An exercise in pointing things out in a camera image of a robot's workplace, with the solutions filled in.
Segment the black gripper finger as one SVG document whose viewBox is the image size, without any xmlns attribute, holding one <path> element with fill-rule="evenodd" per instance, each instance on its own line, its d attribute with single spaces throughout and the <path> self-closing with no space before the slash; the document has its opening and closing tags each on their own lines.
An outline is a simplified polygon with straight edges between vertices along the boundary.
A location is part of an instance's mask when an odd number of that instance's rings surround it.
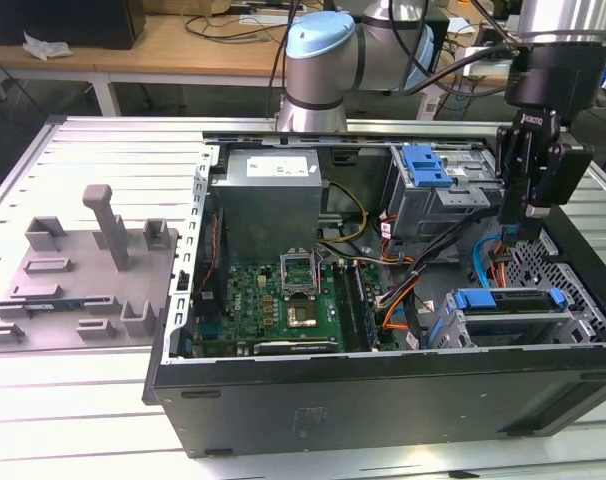
<svg viewBox="0 0 606 480">
<path fill-rule="evenodd" d="M 537 189 L 547 170 L 549 136 L 539 130 L 516 128 L 510 155 L 511 239 L 535 239 L 549 215 Z"/>
<path fill-rule="evenodd" d="M 512 139 L 514 129 L 512 127 L 501 127 L 497 131 L 497 176 L 501 179 L 503 187 L 502 202 L 497 215 L 501 225 L 501 238 L 514 239 L 515 225 L 511 219 L 510 210 L 510 155 L 512 154 Z"/>
</svg>

